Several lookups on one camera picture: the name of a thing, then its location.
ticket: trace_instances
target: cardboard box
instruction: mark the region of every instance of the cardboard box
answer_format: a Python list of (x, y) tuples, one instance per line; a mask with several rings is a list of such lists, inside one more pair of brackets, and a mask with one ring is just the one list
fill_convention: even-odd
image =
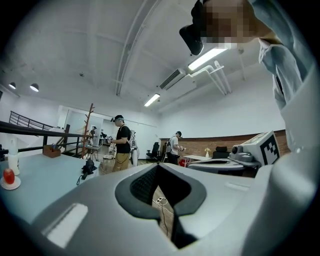
[(53, 149), (51, 145), (44, 145), (43, 154), (50, 158), (56, 158), (61, 155), (61, 150), (58, 148)]

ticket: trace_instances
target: camera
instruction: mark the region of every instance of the camera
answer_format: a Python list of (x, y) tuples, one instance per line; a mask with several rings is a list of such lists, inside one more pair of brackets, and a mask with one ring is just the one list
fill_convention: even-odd
[(194, 7), (192, 8), (192, 24), (186, 25), (180, 29), (179, 34), (188, 46), (189, 50), (193, 55), (199, 55), (204, 49), (202, 42), (202, 28), (204, 27), (204, 21), (202, 17), (202, 10), (205, 2), (208, 0), (197, 0)]

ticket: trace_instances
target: white t-shirt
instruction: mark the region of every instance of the white t-shirt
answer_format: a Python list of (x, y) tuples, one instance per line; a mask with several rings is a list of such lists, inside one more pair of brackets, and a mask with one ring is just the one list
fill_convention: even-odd
[(174, 136), (171, 140), (170, 140), (170, 146), (171, 146), (171, 154), (173, 155), (178, 155), (178, 150), (174, 148), (174, 145), (178, 145), (178, 138), (176, 136)]

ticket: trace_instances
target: white robot body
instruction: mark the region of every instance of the white robot body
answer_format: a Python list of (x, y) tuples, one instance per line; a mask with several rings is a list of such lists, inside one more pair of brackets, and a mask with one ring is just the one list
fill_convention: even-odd
[(136, 140), (136, 132), (134, 130), (131, 131), (131, 139), (129, 141), (130, 148), (131, 148), (131, 163), (132, 165), (138, 166), (138, 146), (137, 146), (137, 140)]

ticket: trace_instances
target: white ceiling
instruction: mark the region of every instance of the white ceiling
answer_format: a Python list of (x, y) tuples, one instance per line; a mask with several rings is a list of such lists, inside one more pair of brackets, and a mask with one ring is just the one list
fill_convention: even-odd
[[(37, 96), (60, 102), (69, 101), (75, 91), (97, 95), (100, 104), (107, 104), (101, 95), (118, 97), (118, 87), (120, 98), (143, 106), (172, 72), (188, 71), (188, 64), (197, 58), (190, 56), (179, 35), (180, 28), (192, 22), (195, 2), (43, 2), (8, 43), (0, 60), (0, 83), (15, 82), (21, 95), (35, 95), (29, 85), (38, 83)], [(256, 40), (244, 46), (245, 67), (258, 61), (259, 48)], [(206, 65), (214, 66), (214, 60), (225, 66), (226, 75), (241, 68), (237, 50), (227, 50)], [(151, 108), (160, 109), (169, 101), (165, 94), (160, 99)]]

